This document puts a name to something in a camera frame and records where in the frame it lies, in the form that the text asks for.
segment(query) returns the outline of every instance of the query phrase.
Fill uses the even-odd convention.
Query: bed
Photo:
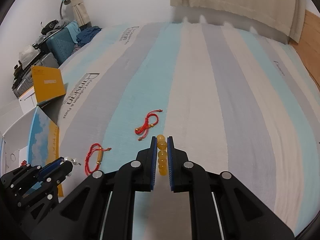
[[[117,25],[60,69],[60,156],[83,163],[98,142],[111,172],[164,134],[207,171],[232,172],[295,235],[320,210],[320,93],[290,45],[209,24]],[[138,141],[155,109],[159,124]],[[75,166],[64,194],[85,177]],[[156,171],[154,191],[136,194],[132,239],[191,239],[189,213],[188,194]]]

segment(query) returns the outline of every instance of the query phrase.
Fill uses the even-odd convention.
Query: gray suitcase
[[[39,61],[35,63],[35,65],[59,68],[59,64],[51,52],[44,55]],[[28,72],[25,73],[25,75],[23,76],[21,83],[17,86],[16,89],[13,90],[13,92],[16,95],[16,97],[19,98],[24,92],[26,92],[32,86],[33,80],[30,68]]]

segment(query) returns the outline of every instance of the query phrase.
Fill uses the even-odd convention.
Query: red string bracelet
[[[100,168],[100,164],[102,161],[102,156],[103,156],[103,152],[105,151],[110,151],[111,148],[107,148],[107,149],[103,149],[102,146],[100,145],[100,143],[94,143],[91,145],[89,152],[87,153],[87,157],[85,158],[85,162],[84,162],[84,172],[87,176],[89,176],[91,173],[97,171]],[[90,171],[89,168],[89,159],[91,157],[91,155],[95,152],[95,151],[99,151],[98,157],[97,157],[97,166],[93,171]]]
[[[157,114],[155,114],[155,112],[162,112],[162,110],[159,109],[159,110],[154,110],[149,112],[145,118],[144,124],[134,130],[134,132],[137,135],[140,135],[143,133],[143,135],[139,137],[138,141],[141,141],[142,139],[144,139],[148,134],[149,128],[154,127],[159,122],[159,117]],[[149,118],[151,116],[156,117],[156,122],[149,124]]]

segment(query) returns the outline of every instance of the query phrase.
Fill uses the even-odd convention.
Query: light blue towel
[[[66,28],[68,28],[73,42],[78,43],[77,35],[81,32],[78,23],[76,21],[72,21],[66,26]]]

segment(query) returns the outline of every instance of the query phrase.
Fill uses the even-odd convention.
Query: yellow bead
[[[160,141],[165,141],[165,137],[162,135],[162,134],[159,134],[157,136],[157,141],[160,142]]]
[[[159,170],[160,175],[165,176],[167,175],[167,170]]]
[[[167,159],[159,158],[158,159],[159,165],[166,166],[167,165]]]
[[[166,141],[160,141],[158,142],[157,146],[160,150],[165,150],[167,148],[167,143]]]
[[[167,169],[167,165],[158,165],[159,170],[166,170]]]
[[[159,158],[166,159],[167,156],[168,156],[168,154],[167,154],[167,152],[166,152],[165,150],[160,150],[160,151],[158,152],[158,157],[159,157]]]

